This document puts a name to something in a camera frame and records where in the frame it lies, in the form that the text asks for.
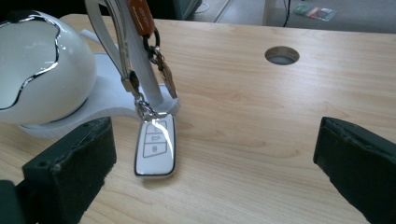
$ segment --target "wooden table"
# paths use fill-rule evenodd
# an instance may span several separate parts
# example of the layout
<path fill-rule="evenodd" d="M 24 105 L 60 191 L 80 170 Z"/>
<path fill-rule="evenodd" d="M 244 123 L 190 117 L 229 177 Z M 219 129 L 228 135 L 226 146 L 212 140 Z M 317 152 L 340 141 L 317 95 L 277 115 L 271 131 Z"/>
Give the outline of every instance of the wooden table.
<path fill-rule="evenodd" d="M 84 15 L 63 20 L 91 29 Z M 396 35 L 156 25 L 181 103 L 176 173 L 135 177 L 139 121 L 114 118 L 118 162 L 81 223 L 367 223 L 312 158 L 324 116 L 396 142 Z M 267 62 L 274 46 L 300 60 Z M 0 179 L 19 183 L 21 167 L 54 141 L 1 124 Z"/>

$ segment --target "car key fob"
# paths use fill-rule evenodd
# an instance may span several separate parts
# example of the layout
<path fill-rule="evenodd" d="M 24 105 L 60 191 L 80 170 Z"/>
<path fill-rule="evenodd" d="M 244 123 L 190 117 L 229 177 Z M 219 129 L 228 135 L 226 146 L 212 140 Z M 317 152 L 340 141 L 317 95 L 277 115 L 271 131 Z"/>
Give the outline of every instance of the car key fob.
<path fill-rule="evenodd" d="M 136 146 L 134 173 L 141 177 L 167 177 L 175 170 L 176 135 L 171 114 L 144 120 Z"/>

